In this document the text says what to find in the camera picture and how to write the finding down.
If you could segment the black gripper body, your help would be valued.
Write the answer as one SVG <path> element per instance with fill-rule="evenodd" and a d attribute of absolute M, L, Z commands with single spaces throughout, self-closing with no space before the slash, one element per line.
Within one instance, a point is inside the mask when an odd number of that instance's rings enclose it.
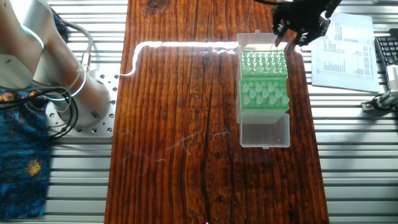
<path fill-rule="evenodd" d="M 322 19 L 329 19 L 341 0 L 292 1 L 282 6 L 282 21 L 291 30 L 318 27 Z"/>

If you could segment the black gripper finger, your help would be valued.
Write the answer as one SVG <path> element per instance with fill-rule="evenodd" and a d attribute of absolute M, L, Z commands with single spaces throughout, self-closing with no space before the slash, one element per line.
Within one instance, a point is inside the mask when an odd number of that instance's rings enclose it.
<path fill-rule="evenodd" d="M 308 45 L 315 39 L 325 36 L 330 25 L 330 20 L 319 17 L 317 22 L 307 26 L 299 26 L 297 22 L 295 24 L 288 22 L 287 25 L 290 30 L 297 33 L 295 38 L 286 47 L 286 52 L 291 52 L 296 46 L 302 47 Z"/>
<path fill-rule="evenodd" d="M 288 18 L 289 6 L 280 5 L 275 6 L 272 10 L 273 15 L 273 31 L 277 36 L 275 46 L 279 46 L 283 36 L 287 32 L 289 26 L 285 24 L 284 19 Z"/>

